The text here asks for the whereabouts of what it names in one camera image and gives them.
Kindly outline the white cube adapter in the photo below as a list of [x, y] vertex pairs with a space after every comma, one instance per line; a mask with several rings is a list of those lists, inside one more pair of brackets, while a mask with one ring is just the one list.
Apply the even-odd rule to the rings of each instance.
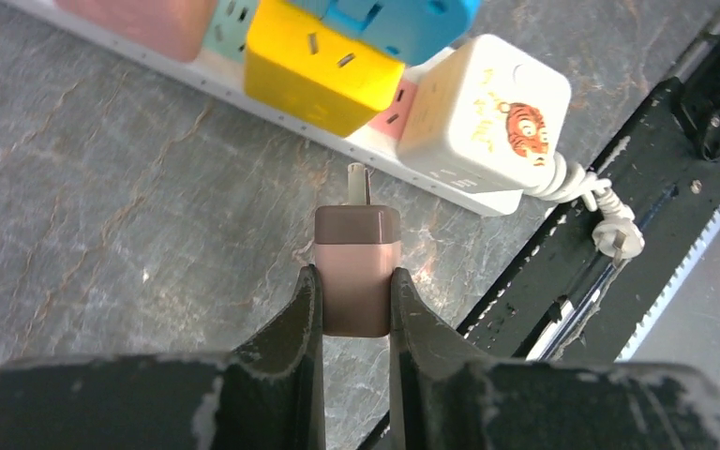
[[559, 71], [480, 35], [422, 76], [397, 158], [468, 193], [534, 188], [547, 177], [570, 99]]

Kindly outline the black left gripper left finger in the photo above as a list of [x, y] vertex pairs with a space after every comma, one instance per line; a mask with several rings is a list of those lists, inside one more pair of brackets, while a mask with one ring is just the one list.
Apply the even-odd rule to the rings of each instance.
[[229, 351], [78, 354], [0, 367], [0, 449], [322, 449], [323, 290]]

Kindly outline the white multicolour power strip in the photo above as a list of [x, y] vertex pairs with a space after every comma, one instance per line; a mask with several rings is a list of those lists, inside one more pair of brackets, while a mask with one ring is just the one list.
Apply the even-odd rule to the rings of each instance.
[[262, 83], [264, 97], [245, 92], [247, 71], [240, 51], [222, 54], [207, 42], [214, 14], [241, 21], [226, 42], [239, 45], [254, 18], [254, 1], [14, 1], [13, 7], [93, 44], [109, 49], [180, 83], [354, 158], [482, 217], [514, 213], [519, 191], [467, 193], [405, 167], [396, 148], [416, 93], [429, 69], [452, 53], [441, 50], [426, 64], [397, 71], [382, 83], [384, 110], [371, 110], [344, 94], [346, 78], [317, 92], [304, 78], [275, 70]]

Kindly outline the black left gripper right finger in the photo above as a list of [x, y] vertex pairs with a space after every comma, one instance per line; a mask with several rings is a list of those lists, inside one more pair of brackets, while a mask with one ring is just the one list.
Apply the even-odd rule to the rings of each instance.
[[390, 285], [390, 439], [396, 449], [720, 449], [720, 389], [665, 363], [498, 358]]

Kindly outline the blue rounded adapter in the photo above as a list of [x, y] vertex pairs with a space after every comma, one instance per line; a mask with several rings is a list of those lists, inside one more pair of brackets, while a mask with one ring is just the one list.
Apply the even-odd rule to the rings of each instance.
[[473, 25], [480, 0], [303, 0], [328, 28], [408, 66], [425, 63]]

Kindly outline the small pink plug adapter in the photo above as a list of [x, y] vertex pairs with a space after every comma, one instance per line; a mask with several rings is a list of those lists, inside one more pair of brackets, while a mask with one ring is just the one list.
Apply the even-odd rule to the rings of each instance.
[[344, 204], [316, 209], [314, 258], [322, 284], [323, 332], [341, 338], [386, 336], [391, 279], [401, 263], [401, 218], [397, 209], [371, 201], [365, 165], [348, 166]]

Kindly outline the pink cube socket adapter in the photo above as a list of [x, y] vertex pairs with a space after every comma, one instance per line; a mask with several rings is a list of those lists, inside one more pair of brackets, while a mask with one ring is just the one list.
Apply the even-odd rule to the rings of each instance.
[[216, 0], [61, 0], [65, 12], [180, 62], [201, 51]]

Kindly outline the yellow cube socket adapter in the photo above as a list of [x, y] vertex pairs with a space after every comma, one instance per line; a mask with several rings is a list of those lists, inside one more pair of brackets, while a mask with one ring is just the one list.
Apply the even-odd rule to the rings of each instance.
[[289, 1], [261, 1], [247, 32], [244, 91], [347, 137], [390, 106], [404, 69]]

